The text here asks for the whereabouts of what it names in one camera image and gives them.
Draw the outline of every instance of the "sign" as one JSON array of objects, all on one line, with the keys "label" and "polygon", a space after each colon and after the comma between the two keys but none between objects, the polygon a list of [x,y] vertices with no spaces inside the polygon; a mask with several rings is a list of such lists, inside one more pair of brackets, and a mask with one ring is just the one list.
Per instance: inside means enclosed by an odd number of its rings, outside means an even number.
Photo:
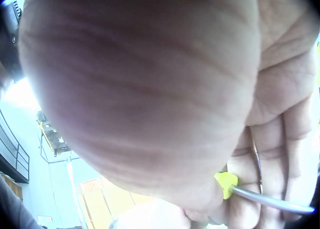
[{"label": "sign", "polygon": [[52,217],[51,216],[43,216],[43,215],[38,215],[38,222],[41,224],[42,222],[52,222]]}]

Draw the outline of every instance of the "light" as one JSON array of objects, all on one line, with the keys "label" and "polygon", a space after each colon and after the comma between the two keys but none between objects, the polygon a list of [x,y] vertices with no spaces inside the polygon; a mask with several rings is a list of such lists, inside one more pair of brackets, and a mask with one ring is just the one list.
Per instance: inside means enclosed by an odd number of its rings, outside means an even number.
[{"label": "light", "polygon": [[41,110],[26,78],[13,84],[3,95],[1,101],[10,102],[17,107]]}]

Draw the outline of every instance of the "white wall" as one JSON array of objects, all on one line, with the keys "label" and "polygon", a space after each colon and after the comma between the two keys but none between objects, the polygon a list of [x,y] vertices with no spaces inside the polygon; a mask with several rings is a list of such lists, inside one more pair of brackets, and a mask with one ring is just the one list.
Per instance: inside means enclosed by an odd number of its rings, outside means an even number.
[{"label": "white wall", "polygon": [[[52,190],[49,166],[39,154],[37,133],[40,136],[41,131],[36,122],[39,108],[26,80],[14,85],[7,92],[0,102],[0,109],[20,144],[30,156],[30,183],[20,184],[25,207],[35,218],[37,215],[51,216],[53,224],[49,226],[52,228],[80,225],[65,162],[50,165]],[[68,152],[64,152],[55,158],[45,141],[43,145],[50,161],[66,158],[69,155]],[[75,185],[100,177],[82,159],[73,160],[72,164]]]}]

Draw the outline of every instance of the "sleeve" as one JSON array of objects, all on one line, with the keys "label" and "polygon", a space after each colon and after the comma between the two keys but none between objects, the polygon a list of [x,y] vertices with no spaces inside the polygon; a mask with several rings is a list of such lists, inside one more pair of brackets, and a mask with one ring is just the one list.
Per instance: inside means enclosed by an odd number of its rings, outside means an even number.
[{"label": "sleeve", "polygon": [[2,220],[17,229],[42,229],[0,176],[0,215]]}]

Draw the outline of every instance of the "screwdriver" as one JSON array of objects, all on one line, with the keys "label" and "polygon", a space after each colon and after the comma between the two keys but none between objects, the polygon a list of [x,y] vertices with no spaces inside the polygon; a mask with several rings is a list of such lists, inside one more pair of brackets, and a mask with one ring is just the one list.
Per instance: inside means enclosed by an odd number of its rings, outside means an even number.
[{"label": "screwdriver", "polygon": [[223,188],[223,198],[228,199],[232,193],[244,197],[248,200],[255,201],[265,206],[270,206],[281,211],[288,211],[295,214],[312,214],[315,208],[310,206],[302,206],[289,201],[278,200],[250,190],[238,187],[238,177],[228,172],[218,172],[215,174],[215,179]]}]

